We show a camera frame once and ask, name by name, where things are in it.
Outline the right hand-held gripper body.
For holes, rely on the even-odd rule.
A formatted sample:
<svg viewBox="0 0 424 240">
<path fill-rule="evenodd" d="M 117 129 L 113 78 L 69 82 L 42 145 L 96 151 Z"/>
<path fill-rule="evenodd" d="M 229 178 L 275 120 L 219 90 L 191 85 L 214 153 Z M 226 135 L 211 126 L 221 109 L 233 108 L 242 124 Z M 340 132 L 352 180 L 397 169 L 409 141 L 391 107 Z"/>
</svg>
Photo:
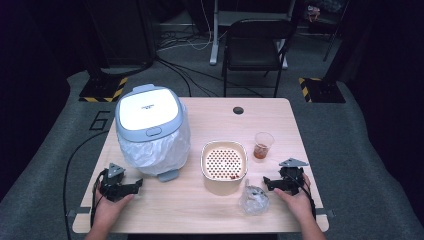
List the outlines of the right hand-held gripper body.
<svg viewBox="0 0 424 240">
<path fill-rule="evenodd" d="M 304 184 L 303 167 L 308 166 L 308 163 L 289 158 L 281 162 L 279 166 L 281 167 L 280 176 L 286 184 L 284 190 L 296 195 L 299 192 L 299 188 Z"/>
</svg>

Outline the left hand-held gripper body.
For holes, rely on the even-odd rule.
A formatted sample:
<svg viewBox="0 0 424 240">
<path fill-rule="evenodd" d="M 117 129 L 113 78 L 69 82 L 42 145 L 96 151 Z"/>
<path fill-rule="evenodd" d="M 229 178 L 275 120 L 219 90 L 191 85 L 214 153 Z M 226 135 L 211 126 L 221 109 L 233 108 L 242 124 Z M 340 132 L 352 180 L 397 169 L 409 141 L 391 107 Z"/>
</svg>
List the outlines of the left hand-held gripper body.
<svg viewBox="0 0 424 240">
<path fill-rule="evenodd" d="M 117 202 L 127 195 L 124 186 L 121 184 L 125 169 L 114 163 L 102 172 L 100 193 L 109 201 Z"/>
</svg>

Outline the grey-blue pedal trash can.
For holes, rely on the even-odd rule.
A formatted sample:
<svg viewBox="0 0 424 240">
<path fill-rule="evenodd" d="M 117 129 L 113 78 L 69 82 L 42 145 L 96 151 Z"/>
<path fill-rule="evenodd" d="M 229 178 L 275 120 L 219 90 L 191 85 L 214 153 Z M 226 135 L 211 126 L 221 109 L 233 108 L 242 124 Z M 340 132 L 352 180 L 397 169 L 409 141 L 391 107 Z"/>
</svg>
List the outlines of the grey-blue pedal trash can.
<svg viewBox="0 0 424 240">
<path fill-rule="evenodd" d="M 188 115 L 186 106 L 172 90 L 153 84 L 138 86 L 116 106 L 116 132 L 132 142 L 158 140 L 181 126 L 184 113 Z M 179 176 L 180 169 L 153 177 L 171 181 Z"/>
</svg>

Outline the person's left hand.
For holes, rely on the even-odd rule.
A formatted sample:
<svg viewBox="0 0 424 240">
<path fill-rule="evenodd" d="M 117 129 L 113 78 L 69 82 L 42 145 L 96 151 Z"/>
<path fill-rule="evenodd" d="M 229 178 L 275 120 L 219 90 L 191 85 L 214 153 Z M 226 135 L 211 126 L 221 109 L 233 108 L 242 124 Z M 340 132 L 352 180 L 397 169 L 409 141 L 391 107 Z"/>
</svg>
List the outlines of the person's left hand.
<svg viewBox="0 0 424 240">
<path fill-rule="evenodd" d="M 105 198 L 99 191 L 96 191 L 93 229 L 110 230 L 123 209 L 134 199 L 134 195 L 130 194 L 117 202 L 113 202 Z"/>
</svg>

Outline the person's right hand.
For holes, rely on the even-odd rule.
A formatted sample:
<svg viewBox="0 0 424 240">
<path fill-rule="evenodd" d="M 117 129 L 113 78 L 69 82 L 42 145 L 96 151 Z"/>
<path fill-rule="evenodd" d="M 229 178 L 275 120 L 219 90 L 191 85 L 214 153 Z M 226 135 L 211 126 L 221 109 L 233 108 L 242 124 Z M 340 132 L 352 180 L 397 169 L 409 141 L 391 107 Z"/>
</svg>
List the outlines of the person's right hand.
<svg viewBox="0 0 424 240">
<path fill-rule="evenodd" d="M 287 204 L 298 223 L 304 218 L 313 217 L 315 219 L 310 201 L 310 180 L 306 174 L 303 174 L 303 178 L 304 184 L 296 195 L 290 195 L 279 189 L 274 190 L 274 192 Z"/>
</svg>

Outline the crumpled clear plastic bag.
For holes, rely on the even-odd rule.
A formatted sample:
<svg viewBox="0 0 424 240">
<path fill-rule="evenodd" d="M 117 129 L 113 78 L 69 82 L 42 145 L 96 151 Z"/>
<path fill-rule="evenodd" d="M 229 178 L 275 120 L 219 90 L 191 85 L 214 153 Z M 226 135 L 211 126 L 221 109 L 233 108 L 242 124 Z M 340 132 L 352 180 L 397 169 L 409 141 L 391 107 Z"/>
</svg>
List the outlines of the crumpled clear plastic bag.
<svg viewBox="0 0 424 240">
<path fill-rule="evenodd" d="M 260 215 L 268 210 L 269 197 L 262 188 L 251 185 L 250 181 L 246 180 L 239 198 L 239 207 L 245 214 Z"/>
</svg>

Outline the white plastic bin liner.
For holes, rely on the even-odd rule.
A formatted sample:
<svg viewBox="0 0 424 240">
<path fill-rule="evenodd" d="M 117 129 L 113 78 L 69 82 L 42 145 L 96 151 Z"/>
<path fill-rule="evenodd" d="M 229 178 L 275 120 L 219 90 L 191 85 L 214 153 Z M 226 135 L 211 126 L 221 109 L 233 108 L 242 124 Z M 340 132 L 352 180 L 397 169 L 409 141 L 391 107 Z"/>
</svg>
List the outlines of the white plastic bin liner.
<svg viewBox="0 0 424 240">
<path fill-rule="evenodd" d="M 175 132 L 158 140 L 132 142 L 120 133 L 117 138 L 124 160 L 140 172 L 157 176 L 178 170 L 186 163 L 191 147 L 188 115 L 183 114 L 182 124 Z"/>
</svg>

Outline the clear plastic cup brown liquid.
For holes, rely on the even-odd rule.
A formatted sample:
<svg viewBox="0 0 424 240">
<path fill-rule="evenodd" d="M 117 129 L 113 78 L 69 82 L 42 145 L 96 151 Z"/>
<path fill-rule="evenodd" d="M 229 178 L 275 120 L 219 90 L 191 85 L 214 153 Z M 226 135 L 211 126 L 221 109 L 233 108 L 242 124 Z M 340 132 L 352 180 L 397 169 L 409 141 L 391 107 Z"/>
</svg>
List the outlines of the clear plastic cup brown liquid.
<svg viewBox="0 0 424 240">
<path fill-rule="evenodd" d="M 255 135 L 254 140 L 254 156 L 257 159 L 264 159 L 275 142 L 273 135 L 268 132 L 259 132 Z"/>
</svg>

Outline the beige strainer basket container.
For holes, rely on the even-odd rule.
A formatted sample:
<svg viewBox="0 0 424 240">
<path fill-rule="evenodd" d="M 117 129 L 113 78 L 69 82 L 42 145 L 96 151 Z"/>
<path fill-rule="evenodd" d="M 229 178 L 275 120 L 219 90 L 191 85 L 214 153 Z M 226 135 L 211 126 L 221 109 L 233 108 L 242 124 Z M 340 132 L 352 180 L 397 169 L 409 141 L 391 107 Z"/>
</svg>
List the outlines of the beige strainer basket container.
<svg viewBox="0 0 424 240">
<path fill-rule="evenodd" d="M 201 154 L 200 166 L 206 189 L 219 196 L 235 193 L 248 172 L 248 157 L 244 146 L 235 141 L 211 141 Z M 229 175 L 238 173 L 239 179 Z"/>
</svg>

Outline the black folding chair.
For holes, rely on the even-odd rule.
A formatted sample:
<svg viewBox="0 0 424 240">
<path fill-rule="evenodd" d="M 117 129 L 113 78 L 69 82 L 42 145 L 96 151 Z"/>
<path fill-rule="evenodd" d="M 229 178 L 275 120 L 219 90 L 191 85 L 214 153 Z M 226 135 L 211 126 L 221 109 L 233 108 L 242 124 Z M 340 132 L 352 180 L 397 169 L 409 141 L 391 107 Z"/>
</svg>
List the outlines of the black folding chair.
<svg viewBox="0 0 424 240">
<path fill-rule="evenodd" d="M 233 23 L 227 31 L 221 76 L 223 96 L 229 88 L 273 88 L 277 95 L 286 56 L 297 25 L 285 19 L 243 19 Z M 228 72 L 276 72 L 273 85 L 245 80 L 230 85 Z"/>
</svg>

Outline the grey table edge bracket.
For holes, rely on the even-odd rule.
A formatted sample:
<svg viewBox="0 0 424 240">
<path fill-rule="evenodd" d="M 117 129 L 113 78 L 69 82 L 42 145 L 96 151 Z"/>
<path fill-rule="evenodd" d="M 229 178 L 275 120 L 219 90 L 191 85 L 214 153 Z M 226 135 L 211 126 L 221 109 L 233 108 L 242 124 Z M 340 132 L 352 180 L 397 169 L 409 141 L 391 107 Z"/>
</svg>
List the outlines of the grey table edge bracket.
<svg viewBox="0 0 424 240">
<path fill-rule="evenodd" d="M 76 209 L 70 209 L 66 212 L 68 218 L 75 218 L 78 214 L 89 214 L 91 211 L 90 207 L 78 207 Z"/>
<path fill-rule="evenodd" d="M 327 218 L 334 218 L 336 216 L 332 209 L 317 208 L 315 210 L 316 216 L 326 216 Z"/>
</svg>

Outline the black hazard-striped base plate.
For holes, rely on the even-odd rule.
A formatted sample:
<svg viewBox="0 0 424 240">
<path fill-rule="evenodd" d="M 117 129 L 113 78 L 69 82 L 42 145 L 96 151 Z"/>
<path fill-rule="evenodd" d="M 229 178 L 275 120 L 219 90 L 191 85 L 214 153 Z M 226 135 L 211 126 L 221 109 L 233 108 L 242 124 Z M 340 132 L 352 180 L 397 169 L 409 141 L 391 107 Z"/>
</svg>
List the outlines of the black hazard-striped base plate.
<svg viewBox="0 0 424 240">
<path fill-rule="evenodd" d="M 345 103 L 336 83 L 327 83 L 320 78 L 299 78 L 299 84 L 308 103 Z"/>
<path fill-rule="evenodd" d="M 127 81 L 127 77 L 104 80 L 90 79 L 80 92 L 79 100 L 84 102 L 116 102 Z"/>
</svg>

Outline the white desk frame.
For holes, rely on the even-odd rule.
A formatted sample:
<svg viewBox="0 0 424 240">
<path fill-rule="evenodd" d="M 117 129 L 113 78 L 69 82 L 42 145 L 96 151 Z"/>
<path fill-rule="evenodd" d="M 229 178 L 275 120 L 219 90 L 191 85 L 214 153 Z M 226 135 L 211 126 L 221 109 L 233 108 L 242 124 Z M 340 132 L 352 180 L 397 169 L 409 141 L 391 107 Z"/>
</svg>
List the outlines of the white desk frame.
<svg viewBox="0 0 424 240">
<path fill-rule="evenodd" d="M 226 0 L 213 0 L 212 23 L 210 28 L 211 52 L 209 64 L 215 66 L 218 62 L 219 52 L 219 27 L 228 27 L 238 20 L 246 18 L 282 18 L 289 20 L 293 16 L 295 0 L 277 0 L 277 6 L 271 5 L 271 0 L 253 0 L 253 7 L 243 7 L 238 10 L 237 6 L 229 7 L 227 10 L 221 10 L 220 6 Z"/>
</svg>

